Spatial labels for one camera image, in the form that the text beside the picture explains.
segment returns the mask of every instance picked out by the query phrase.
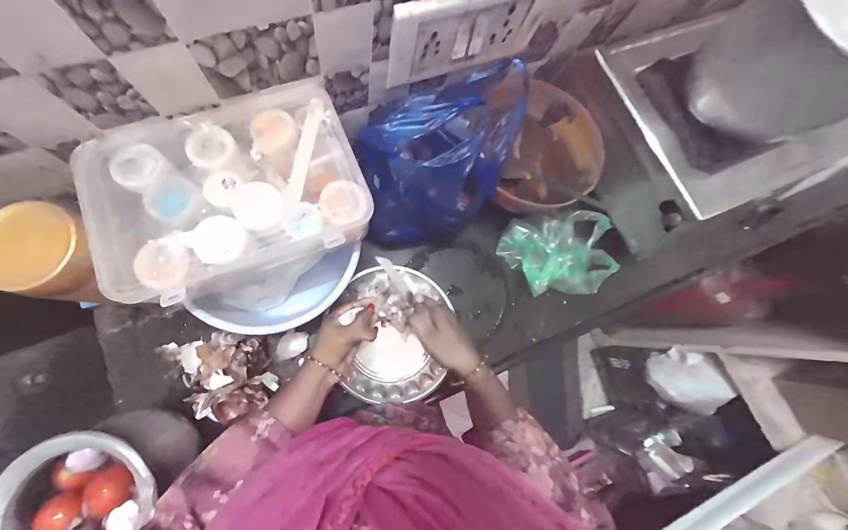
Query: pink clothing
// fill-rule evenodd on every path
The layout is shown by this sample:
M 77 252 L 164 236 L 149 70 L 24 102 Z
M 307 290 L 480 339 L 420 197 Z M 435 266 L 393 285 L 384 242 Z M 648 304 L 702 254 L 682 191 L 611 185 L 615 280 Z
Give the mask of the pink clothing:
M 469 433 L 485 451 L 421 434 L 447 431 L 429 405 L 375 407 L 356 418 L 366 425 L 339 419 L 293 437 L 265 412 L 253 414 L 199 456 L 147 528 L 613 526 L 522 410 L 492 432 Z M 418 430 L 371 426 L 396 424 Z

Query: bracelet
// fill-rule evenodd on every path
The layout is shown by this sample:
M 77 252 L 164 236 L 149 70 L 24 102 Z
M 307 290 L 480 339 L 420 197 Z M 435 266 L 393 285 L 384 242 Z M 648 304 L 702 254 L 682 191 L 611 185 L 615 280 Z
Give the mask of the bracelet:
M 472 387 L 477 383 L 477 380 L 488 373 L 492 373 L 488 367 L 486 367 L 486 363 L 480 361 L 476 368 L 473 369 L 467 375 L 464 375 L 462 379 L 464 380 L 464 384 L 468 387 Z
M 335 369 L 335 368 L 333 368 L 332 366 L 329 366 L 328 364 L 326 364 L 326 363 L 324 363 L 324 362 L 322 362 L 322 361 L 320 361 L 320 360 L 316 359 L 316 358 L 315 358 L 315 357 L 313 357 L 312 355 L 310 355 L 310 354 L 306 354 L 306 355 L 305 355 L 305 358 L 306 358 L 306 360 L 311 360 L 312 362 L 314 362 L 314 363 L 318 364 L 320 367 L 323 367 L 324 369 L 326 369 L 326 371 L 328 371 L 328 372 L 329 372 L 329 373 L 331 373 L 332 375 L 335 375 L 336 377 L 338 377 L 338 378 L 339 378 L 339 381 L 342 381 L 343 379 L 345 379 L 345 377 L 343 377 L 341 373 L 339 373 L 338 371 L 336 371 L 336 369 Z

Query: metal bowl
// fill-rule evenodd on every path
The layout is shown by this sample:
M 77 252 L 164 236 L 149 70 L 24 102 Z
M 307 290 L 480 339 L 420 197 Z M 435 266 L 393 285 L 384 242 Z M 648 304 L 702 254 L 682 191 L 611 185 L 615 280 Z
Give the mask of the metal bowl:
M 414 294 L 429 296 L 453 311 L 451 299 L 429 277 L 407 267 L 395 268 Z M 361 271 L 336 306 L 358 300 L 364 287 L 386 277 L 382 267 Z M 411 403 L 436 390 L 446 376 L 447 369 L 427 355 L 417 337 L 383 326 L 374 343 L 359 347 L 352 374 L 339 384 L 366 403 Z
M 0 475 L 0 530 L 29 528 L 38 506 L 51 488 L 55 458 L 78 449 L 99 449 L 122 462 L 135 480 L 138 526 L 147 524 L 156 506 L 156 480 L 149 466 L 128 443 L 108 434 L 78 431 L 44 440 L 8 464 Z

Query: woman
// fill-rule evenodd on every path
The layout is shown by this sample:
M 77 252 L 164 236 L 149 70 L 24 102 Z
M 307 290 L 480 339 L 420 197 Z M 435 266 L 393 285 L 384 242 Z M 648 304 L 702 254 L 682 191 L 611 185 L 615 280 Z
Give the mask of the woman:
M 465 380 L 473 430 L 454 439 L 440 410 L 381 405 L 314 425 L 362 341 L 374 307 L 349 325 L 338 307 L 296 375 L 228 428 L 159 499 L 150 529 L 603 529 L 535 419 L 512 404 L 456 317 L 428 300 L 409 321 L 427 352 Z

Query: wall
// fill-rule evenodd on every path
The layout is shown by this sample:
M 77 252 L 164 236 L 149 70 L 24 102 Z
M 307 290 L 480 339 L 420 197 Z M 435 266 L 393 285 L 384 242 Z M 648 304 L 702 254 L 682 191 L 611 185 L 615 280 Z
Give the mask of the wall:
M 642 34 L 741 0 L 548 0 L 524 57 Z M 344 126 L 454 74 L 385 90 L 392 0 L 0 0 L 0 207 L 73 198 L 81 139 L 300 79 Z

